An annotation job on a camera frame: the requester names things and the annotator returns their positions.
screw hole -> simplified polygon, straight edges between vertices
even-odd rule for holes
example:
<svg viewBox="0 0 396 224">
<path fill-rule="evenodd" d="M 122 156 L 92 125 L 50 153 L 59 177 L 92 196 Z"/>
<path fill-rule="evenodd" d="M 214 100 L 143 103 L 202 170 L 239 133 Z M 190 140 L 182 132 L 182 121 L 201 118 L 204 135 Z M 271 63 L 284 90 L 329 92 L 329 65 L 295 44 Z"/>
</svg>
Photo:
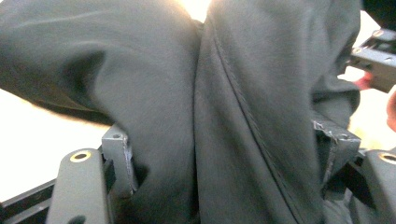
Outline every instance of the screw hole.
<svg viewBox="0 0 396 224">
<path fill-rule="evenodd" d="M 81 160 L 81 159 L 83 159 L 85 157 L 87 157 L 87 154 L 79 154 L 75 158 L 78 159 L 78 160 Z"/>
<path fill-rule="evenodd" d="M 381 153 L 379 154 L 379 158 L 381 158 L 381 160 L 388 162 L 388 163 L 392 163 L 396 165 L 396 156 L 392 155 L 390 153 Z"/>
<path fill-rule="evenodd" d="M 91 156 L 90 151 L 79 151 L 75 153 L 72 157 L 70 157 L 70 161 L 72 162 L 82 162 L 87 160 Z"/>
<path fill-rule="evenodd" d="M 390 161 L 396 161 L 396 157 L 395 156 L 384 156 L 385 159 L 390 160 Z"/>
<path fill-rule="evenodd" d="M 84 216 L 73 217 L 69 220 L 68 224 L 84 224 L 86 218 Z"/>
</svg>

gray trousers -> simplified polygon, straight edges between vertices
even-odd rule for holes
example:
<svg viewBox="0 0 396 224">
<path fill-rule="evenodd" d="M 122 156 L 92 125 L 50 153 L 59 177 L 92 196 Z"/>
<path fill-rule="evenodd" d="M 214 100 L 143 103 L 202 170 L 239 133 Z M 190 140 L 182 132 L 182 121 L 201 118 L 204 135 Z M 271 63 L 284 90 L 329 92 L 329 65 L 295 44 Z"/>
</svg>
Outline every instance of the gray trousers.
<svg viewBox="0 0 396 224">
<path fill-rule="evenodd" d="M 130 223 L 322 223 L 312 109 L 346 127 L 337 79 L 359 0 L 5 0 L 0 88 L 130 136 Z"/>
</svg>

